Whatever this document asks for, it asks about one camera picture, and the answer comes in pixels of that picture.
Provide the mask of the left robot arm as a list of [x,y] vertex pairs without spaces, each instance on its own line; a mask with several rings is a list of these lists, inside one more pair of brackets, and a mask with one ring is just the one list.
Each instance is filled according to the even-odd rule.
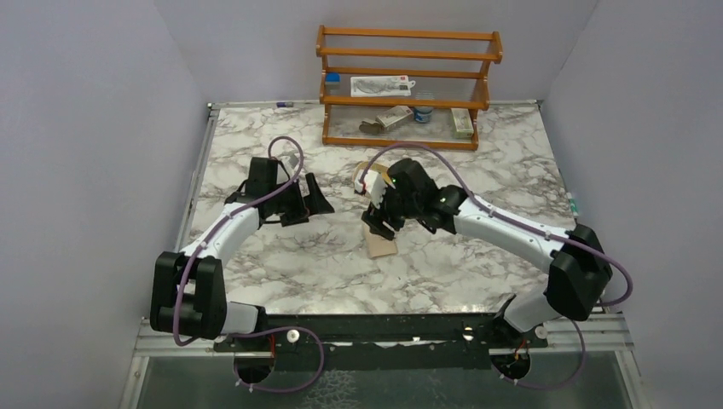
[[300,177],[277,158],[252,158],[248,177],[224,200],[214,223],[180,251],[158,256],[149,318],[153,330],[173,335],[181,345],[227,335],[250,350],[267,342],[265,309],[230,302],[223,268],[263,225],[288,227],[334,212],[315,175],[305,175],[306,193]]

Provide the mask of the beige leather card holder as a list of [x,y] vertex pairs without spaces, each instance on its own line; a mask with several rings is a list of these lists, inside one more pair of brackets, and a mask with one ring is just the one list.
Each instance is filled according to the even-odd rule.
[[394,240],[384,239],[383,237],[371,233],[368,226],[363,226],[363,237],[367,247],[367,254],[370,259],[376,259],[383,256],[392,256],[398,252],[396,242]]

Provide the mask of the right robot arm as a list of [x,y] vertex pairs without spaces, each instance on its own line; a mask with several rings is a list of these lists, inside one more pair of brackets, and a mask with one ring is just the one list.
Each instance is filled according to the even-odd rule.
[[521,257],[547,274],[547,282],[508,299],[495,316],[494,340],[511,347],[538,325],[559,317],[584,321],[612,275],[596,233],[578,224],[572,230],[534,223],[499,210],[463,187],[439,187],[413,159],[385,173],[360,170],[355,191],[369,198],[362,220],[371,233],[392,240],[408,220],[430,233],[443,230],[487,243]]

